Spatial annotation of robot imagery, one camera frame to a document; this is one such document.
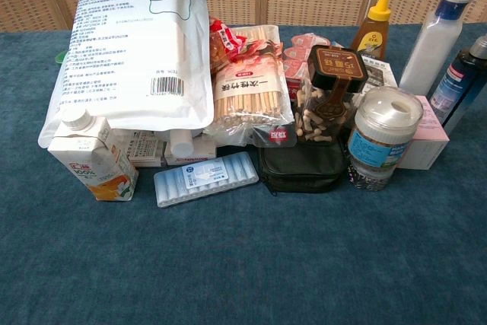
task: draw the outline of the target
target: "green object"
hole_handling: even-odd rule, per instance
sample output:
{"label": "green object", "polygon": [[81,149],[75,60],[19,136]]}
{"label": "green object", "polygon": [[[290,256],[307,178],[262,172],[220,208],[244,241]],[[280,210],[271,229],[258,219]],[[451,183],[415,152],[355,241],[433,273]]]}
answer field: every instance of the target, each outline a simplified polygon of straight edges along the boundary
{"label": "green object", "polygon": [[62,62],[64,61],[64,58],[66,57],[66,53],[68,53],[68,51],[63,51],[61,53],[58,53],[56,55],[56,57],[54,58],[54,60],[56,61],[56,63],[62,64]]}

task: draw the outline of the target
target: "brown jar lid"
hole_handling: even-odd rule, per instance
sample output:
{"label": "brown jar lid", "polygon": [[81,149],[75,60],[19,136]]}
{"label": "brown jar lid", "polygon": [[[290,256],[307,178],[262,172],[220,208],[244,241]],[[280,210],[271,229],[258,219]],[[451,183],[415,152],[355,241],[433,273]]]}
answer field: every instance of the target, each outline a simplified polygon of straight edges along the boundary
{"label": "brown jar lid", "polygon": [[307,64],[315,88],[331,90],[337,79],[350,79],[347,92],[358,93],[368,79],[362,57],[353,49],[316,45]]}

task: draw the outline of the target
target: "dark blue bottle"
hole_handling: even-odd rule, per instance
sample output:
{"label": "dark blue bottle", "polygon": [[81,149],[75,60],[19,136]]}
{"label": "dark blue bottle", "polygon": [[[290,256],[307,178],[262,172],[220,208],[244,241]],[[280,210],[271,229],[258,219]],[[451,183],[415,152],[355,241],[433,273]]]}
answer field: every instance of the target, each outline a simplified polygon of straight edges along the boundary
{"label": "dark blue bottle", "polygon": [[450,134],[487,82],[487,34],[461,50],[430,99],[434,114]]}

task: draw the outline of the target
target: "small white bottle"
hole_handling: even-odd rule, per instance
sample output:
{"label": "small white bottle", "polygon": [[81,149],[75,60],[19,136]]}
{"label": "small white bottle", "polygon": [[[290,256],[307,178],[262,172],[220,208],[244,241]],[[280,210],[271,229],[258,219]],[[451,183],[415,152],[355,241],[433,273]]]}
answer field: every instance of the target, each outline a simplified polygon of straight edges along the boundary
{"label": "small white bottle", "polygon": [[399,86],[414,95],[426,95],[462,31],[461,16],[472,0],[440,0],[426,15]]}

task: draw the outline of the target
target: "blue carpet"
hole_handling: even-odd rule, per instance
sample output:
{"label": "blue carpet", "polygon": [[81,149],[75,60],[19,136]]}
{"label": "blue carpet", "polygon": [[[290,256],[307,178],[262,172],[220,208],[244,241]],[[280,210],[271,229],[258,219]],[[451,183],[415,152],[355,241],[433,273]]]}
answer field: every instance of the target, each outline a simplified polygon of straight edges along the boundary
{"label": "blue carpet", "polygon": [[[349,45],[355,27],[313,31]],[[399,79],[419,26],[392,26]],[[465,25],[450,55],[487,32]],[[258,183],[158,209],[95,202],[37,146],[70,33],[0,33],[0,323],[452,324],[487,319],[487,91],[430,171],[379,193]]]}

